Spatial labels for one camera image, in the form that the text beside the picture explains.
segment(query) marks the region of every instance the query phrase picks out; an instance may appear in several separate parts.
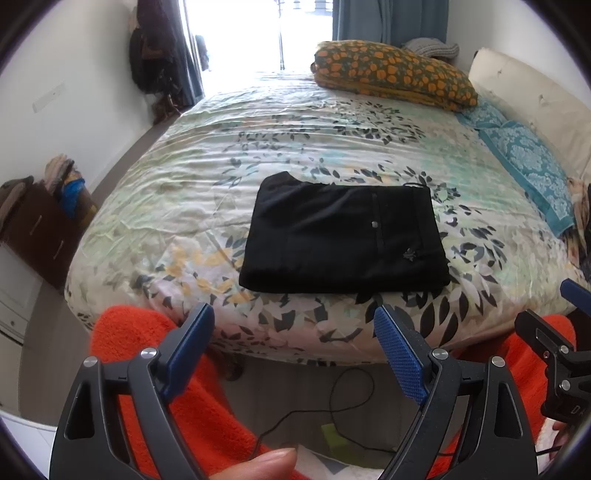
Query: blue curtain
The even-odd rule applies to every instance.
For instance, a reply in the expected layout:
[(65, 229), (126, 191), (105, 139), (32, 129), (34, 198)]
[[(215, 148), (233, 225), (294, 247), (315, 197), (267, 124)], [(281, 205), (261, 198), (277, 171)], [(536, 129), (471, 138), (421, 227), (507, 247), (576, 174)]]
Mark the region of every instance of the blue curtain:
[(335, 0), (333, 40), (371, 40), (396, 47), (417, 37), (447, 37), (449, 0)]

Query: orange patterned pillow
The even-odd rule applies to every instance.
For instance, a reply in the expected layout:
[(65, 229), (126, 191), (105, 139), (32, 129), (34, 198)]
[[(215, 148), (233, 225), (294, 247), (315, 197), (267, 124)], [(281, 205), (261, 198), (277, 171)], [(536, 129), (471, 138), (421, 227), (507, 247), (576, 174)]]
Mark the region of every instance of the orange patterned pillow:
[(327, 41), (312, 64), (318, 85), (461, 111), (478, 103), (467, 75), (444, 61), (383, 43)]

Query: window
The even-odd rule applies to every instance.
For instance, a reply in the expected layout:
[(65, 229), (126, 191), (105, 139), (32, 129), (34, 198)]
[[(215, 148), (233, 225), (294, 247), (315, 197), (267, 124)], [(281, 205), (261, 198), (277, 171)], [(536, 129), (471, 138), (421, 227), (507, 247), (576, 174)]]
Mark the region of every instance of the window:
[(260, 73), (309, 72), (318, 42), (332, 39), (332, 0), (189, 0), (187, 10), (206, 96)]

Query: gray floor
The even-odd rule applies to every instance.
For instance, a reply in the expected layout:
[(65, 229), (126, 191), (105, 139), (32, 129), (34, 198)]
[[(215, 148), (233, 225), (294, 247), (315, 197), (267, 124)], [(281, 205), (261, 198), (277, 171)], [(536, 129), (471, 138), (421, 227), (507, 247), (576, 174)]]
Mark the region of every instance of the gray floor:
[[(168, 124), (146, 133), (109, 172), (93, 192), (99, 205)], [(74, 376), (87, 355), (88, 343), (89, 333), (64, 299), (44, 284), (27, 330), (21, 361), (20, 407), (24, 418), (57, 424)], [(401, 394), (387, 365), (364, 369), (375, 378), (374, 397), (357, 410), (337, 414), (339, 428), (368, 446), (397, 447), (416, 408)], [(255, 434), (261, 434), (290, 410), (327, 408), (330, 388), (342, 370), (246, 358), (243, 376), (235, 382), (225, 382), (225, 388), (237, 418)], [(360, 372), (348, 374), (336, 391), (335, 406), (360, 402), (367, 396), (369, 386), (369, 380)], [(270, 446), (301, 443), (330, 455), (320, 429), (326, 423), (330, 423), (328, 414), (296, 414), (266, 437), (265, 442)], [(368, 466), (384, 466), (389, 459), (384, 453), (352, 449)]]

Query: folded black garment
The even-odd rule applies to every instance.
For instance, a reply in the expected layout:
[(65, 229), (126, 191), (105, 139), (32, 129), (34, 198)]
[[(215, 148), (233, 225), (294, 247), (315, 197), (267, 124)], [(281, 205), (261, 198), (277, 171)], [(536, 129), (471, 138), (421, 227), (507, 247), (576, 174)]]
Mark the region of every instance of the folded black garment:
[(344, 186), (282, 172), (256, 196), (239, 283), (266, 293), (424, 291), (450, 282), (417, 186)]

